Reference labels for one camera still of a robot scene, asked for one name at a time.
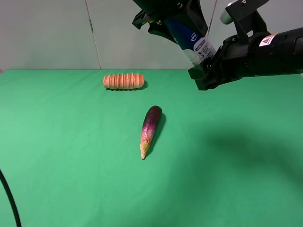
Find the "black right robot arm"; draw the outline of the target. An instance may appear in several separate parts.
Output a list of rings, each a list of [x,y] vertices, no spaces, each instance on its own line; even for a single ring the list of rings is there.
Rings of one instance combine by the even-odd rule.
[[[271,35],[254,34],[247,44],[237,35],[224,40],[216,54],[189,69],[199,90],[245,77],[293,75],[303,72],[303,30],[293,29]]]

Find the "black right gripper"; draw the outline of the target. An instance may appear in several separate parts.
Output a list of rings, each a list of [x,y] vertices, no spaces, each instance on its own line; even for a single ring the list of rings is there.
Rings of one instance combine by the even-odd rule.
[[[189,75],[197,88],[206,91],[241,78],[252,77],[249,68],[251,43],[252,37],[248,38],[247,44],[241,44],[240,38],[233,35],[223,41],[214,57],[190,68]]]

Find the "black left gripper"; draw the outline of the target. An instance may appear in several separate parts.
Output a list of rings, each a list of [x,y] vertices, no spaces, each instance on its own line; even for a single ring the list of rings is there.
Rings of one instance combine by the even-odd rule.
[[[177,14],[175,18],[199,36],[205,37],[207,34],[208,26],[199,0],[133,0],[133,2],[141,9],[132,21],[137,29],[149,23],[150,34],[177,44],[163,22],[167,17]]]

